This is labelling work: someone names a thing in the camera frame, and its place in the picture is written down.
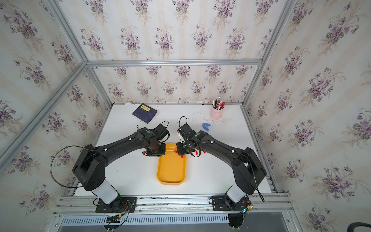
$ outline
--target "white table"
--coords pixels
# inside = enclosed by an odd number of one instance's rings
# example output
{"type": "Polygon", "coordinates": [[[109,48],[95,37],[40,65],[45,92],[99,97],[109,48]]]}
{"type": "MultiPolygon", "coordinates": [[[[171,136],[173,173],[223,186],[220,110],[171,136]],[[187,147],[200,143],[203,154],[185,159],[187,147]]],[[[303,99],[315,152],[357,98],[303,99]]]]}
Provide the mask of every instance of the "white table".
{"type": "MultiPolygon", "coordinates": [[[[152,122],[146,124],[131,113],[138,105],[114,105],[109,114],[97,146],[125,138],[139,128],[155,128],[168,120],[170,138],[166,143],[179,142],[177,129],[181,116],[188,118],[188,125],[196,132],[204,130],[202,123],[211,126],[208,133],[232,147],[256,149],[250,136],[240,105],[226,105],[220,120],[210,118],[211,105],[151,105],[159,111],[152,122]]],[[[223,194],[235,184],[232,168],[211,154],[195,158],[187,155],[187,177],[180,185],[163,185],[156,178],[158,157],[142,155],[145,149],[133,151],[106,167],[106,178],[121,195],[171,195],[171,194],[223,194]]],[[[259,185],[261,193],[270,193],[264,178],[259,185]]],[[[89,196],[91,192],[78,188],[75,196],[89,196]]]]}

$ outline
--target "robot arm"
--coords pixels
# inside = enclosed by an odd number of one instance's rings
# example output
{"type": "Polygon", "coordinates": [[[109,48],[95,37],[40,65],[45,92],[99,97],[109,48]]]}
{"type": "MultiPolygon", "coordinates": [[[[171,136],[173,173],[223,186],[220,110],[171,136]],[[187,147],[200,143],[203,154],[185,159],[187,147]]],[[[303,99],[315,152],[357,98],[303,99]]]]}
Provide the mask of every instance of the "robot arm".
{"type": "Polygon", "coordinates": [[[87,145],[77,159],[72,171],[86,191],[92,191],[106,204],[120,197],[105,178],[105,168],[114,160],[141,148],[147,149],[147,156],[165,154],[166,144],[160,143],[168,130],[159,124],[154,129],[141,128],[132,135],[114,143],[94,147],[87,145]]]}
{"type": "Polygon", "coordinates": [[[185,140],[182,143],[177,143],[179,155],[192,153],[197,149],[218,157],[232,168],[237,186],[233,186],[227,191],[226,201],[230,198],[234,203],[237,203],[246,194],[253,194],[265,178],[267,172],[251,148],[247,147],[242,150],[231,147],[214,139],[204,131],[196,133],[188,124],[181,126],[178,132],[185,140]]]}

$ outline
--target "aluminum frame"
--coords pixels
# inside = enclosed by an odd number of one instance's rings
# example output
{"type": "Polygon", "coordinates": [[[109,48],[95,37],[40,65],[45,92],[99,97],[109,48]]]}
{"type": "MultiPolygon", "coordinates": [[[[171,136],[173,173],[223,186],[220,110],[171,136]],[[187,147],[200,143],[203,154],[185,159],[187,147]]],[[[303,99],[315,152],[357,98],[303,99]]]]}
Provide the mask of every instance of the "aluminum frame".
{"type": "Polygon", "coordinates": [[[245,98],[243,99],[243,105],[245,105],[245,106],[250,101],[250,99],[253,95],[253,92],[254,92],[257,84],[259,83],[258,81],[259,81],[262,73],[266,69],[266,66],[268,65],[269,58],[271,57],[271,55],[272,55],[272,53],[273,53],[273,51],[274,51],[274,49],[275,49],[275,47],[278,43],[278,40],[279,40],[279,38],[280,38],[280,36],[283,32],[283,29],[285,28],[286,23],[289,20],[290,14],[291,14],[292,10],[294,9],[296,1],[297,0],[286,0],[285,6],[284,6],[284,8],[281,12],[281,15],[280,15],[278,21],[277,21],[277,24],[275,26],[273,34],[269,39],[267,48],[264,51],[263,58],[262,58],[263,63],[262,63],[262,65],[260,65],[258,67],[258,69],[255,73],[255,76],[252,79],[250,88],[248,88],[247,93],[245,95],[245,98]]]}
{"type": "Polygon", "coordinates": [[[0,154],[0,173],[9,165],[12,159],[18,154],[22,146],[29,139],[33,133],[40,127],[42,121],[46,116],[53,110],[58,102],[68,92],[70,87],[83,73],[86,66],[86,62],[81,62],[75,70],[67,77],[67,79],[61,84],[59,89],[47,100],[47,102],[41,107],[39,112],[31,119],[31,121],[23,128],[18,136],[5,148],[4,152],[0,154]]]}
{"type": "Polygon", "coordinates": [[[89,61],[88,67],[120,66],[200,66],[200,65],[261,65],[262,59],[193,59],[193,60],[126,60],[89,61]]]}
{"type": "MultiPolygon", "coordinates": [[[[192,195],[136,195],[138,198],[135,211],[131,215],[176,215],[176,214],[225,214],[238,213],[239,211],[213,211],[210,199],[216,194],[192,194],[192,195]]],[[[282,212],[286,213],[287,220],[296,217],[287,193],[263,193],[265,202],[258,194],[249,196],[253,209],[249,213],[256,212],[282,212]]],[[[64,216],[91,216],[115,215],[116,213],[95,213],[93,200],[95,196],[61,197],[52,215],[46,231],[58,231],[64,216]]],[[[296,227],[287,225],[289,232],[296,232],[296,227]]]]}

